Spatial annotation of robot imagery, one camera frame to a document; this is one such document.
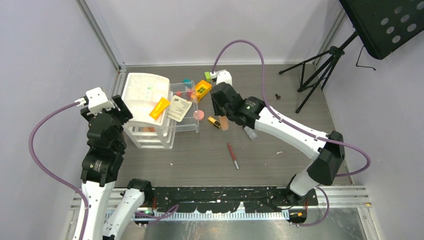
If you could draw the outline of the foundation tube grey cap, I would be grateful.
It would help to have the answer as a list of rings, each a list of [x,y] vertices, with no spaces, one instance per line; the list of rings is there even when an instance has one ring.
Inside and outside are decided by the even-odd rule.
[[[226,116],[220,116],[221,129],[227,131],[229,129],[229,120]]]

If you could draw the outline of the gold black lipstick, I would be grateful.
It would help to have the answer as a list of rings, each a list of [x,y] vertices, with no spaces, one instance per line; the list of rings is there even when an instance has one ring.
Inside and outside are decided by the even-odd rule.
[[[221,128],[221,123],[217,119],[215,119],[214,117],[209,116],[207,120],[208,120],[209,123],[211,123],[217,129]]]

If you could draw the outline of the small pink round puff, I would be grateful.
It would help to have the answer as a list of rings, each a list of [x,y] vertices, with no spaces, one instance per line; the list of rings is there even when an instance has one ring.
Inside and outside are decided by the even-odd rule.
[[[201,121],[201,120],[204,119],[205,113],[202,110],[196,110],[193,113],[193,117],[194,117],[195,120]]]

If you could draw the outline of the clear plastic drawer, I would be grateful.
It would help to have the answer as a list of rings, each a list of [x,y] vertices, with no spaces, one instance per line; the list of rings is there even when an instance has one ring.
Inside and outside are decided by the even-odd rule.
[[[170,117],[176,132],[194,131],[199,133],[200,123],[195,116],[198,111],[198,101],[195,98],[195,83],[191,80],[171,83]]]

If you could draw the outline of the red makeup pencil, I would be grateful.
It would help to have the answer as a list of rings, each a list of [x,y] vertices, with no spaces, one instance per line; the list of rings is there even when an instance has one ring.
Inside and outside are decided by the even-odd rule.
[[[233,161],[233,163],[234,163],[235,168],[236,168],[237,170],[239,170],[239,169],[240,169],[240,167],[239,167],[239,164],[238,164],[238,161],[237,161],[236,155],[235,155],[235,153],[234,153],[234,150],[233,150],[233,148],[232,148],[232,145],[231,145],[229,142],[227,143],[227,148],[228,148],[228,151],[229,151],[229,153],[230,153],[230,156],[231,156],[231,159],[232,159],[232,161]]]

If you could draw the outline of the orange cream tube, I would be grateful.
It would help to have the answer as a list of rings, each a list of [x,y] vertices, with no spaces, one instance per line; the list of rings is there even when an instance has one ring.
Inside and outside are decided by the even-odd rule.
[[[166,108],[170,106],[171,102],[167,100],[166,98],[162,97],[159,102],[155,105],[153,110],[149,113],[149,116],[157,120],[165,111]]]

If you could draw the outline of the white plastic drawer organizer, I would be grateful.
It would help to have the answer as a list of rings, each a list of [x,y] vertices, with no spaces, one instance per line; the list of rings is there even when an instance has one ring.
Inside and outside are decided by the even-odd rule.
[[[133,115],[124,131],[139,149],[171,149],[175,131],[167,117],[168,107],[154,120],[150,112],[163,97],[171,100],[170,80],[152,73],[132,72],[127,75],[122,98]]]

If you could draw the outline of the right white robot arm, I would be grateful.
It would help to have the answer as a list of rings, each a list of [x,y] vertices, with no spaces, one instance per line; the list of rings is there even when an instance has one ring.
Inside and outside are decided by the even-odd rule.
[[[331,141],[342,141],[337,131],[331,134],[316,131],[266,107],[263,100],[250,96],[242,98],[225,82],[210,91],[214,113],[225,116],[231,122],[270,134],[295,147],[312,162],[294,175],[284,191],[284,200],[289,205],[299,205],[306,194],[318,185],[333,184],[345,159],[344,147]]]

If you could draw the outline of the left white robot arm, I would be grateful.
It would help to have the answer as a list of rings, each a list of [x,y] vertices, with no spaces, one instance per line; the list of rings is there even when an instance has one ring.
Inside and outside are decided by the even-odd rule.
[[[125,123],[133,118],[120,95],[112,99],[100,94],[86,96],[81,115],[88,121],[87,154],[82,161],[81,205],[73,238],[75,240],[118,240],[139,207],[148,207],[154,199],[152,184],[134,178],[121,202],[106,218],[127,145],[123,137]]]

